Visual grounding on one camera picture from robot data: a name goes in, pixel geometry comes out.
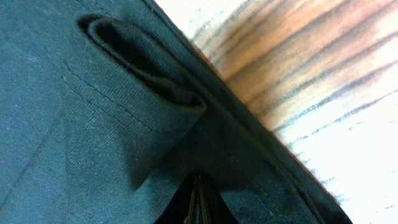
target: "wood grain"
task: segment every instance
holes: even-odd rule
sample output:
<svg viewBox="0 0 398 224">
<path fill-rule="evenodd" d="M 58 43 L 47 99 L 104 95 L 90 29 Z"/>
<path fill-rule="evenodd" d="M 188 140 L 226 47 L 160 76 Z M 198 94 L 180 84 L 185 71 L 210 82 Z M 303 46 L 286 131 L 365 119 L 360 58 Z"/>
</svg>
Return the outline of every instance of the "wood grain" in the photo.
<svg viewBox="0 0 398 224">
<path fill-rule="evenodd" d="M 398 223 L 398 1 L 157 0 L 355 223 Z"/>
</svg>

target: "fabric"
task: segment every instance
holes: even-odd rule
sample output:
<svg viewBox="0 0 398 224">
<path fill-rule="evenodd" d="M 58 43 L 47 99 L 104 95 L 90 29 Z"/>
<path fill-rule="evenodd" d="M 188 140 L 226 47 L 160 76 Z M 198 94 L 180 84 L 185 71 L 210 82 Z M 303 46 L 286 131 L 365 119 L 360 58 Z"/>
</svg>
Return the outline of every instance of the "fabric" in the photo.
<svg viewBox="0 0 398 224">
<path fill-rule="evenodd" d="M 192 172 L 240 223 L 350 222 L 151 0 L 0 7 L 0 223 L 154 223 Z"/>
</svg>

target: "dark green fabric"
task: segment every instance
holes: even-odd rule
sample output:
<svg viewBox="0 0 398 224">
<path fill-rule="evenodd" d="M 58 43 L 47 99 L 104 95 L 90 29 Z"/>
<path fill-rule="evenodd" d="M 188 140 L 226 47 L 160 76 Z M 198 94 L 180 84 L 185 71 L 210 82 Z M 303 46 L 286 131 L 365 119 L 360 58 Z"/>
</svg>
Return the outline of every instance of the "dark green fabric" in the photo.
<svg viewBox="0 0 398 224">
<path fill-rule="evenodd" d="M 153 223 L 191 172 L 240 223 L 349 222 L 152 1 L 4 5 L 2 223 Z"/>
</svg>

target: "cloth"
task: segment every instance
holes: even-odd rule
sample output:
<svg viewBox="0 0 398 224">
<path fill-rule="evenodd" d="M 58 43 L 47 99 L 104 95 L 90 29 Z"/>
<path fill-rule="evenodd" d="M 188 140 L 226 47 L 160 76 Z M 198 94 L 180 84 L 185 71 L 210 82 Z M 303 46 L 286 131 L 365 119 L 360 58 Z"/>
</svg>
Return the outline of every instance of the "cloth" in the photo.
<svg viewBox="0 0 398 224">
<path fill-rule="evenodd" d="M 0 223 L 154 223 L 192 172 L 240 223 L 350 222 L 151 0 L 0 21 Z"/>
</svg>

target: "garment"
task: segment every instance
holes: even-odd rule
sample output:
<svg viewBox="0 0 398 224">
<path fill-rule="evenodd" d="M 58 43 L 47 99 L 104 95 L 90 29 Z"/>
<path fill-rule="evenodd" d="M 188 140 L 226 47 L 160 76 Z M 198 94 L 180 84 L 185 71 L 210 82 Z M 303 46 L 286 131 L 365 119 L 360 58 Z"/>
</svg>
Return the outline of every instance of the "garment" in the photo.
<svg viewBox="0 0 398 224">
<path fill-rule="evenodd" d="M 240 223 L 349 223 L 151 0 L 1 7 L 1 223 L 154 223 L 192 172 Z"/>
</svg>

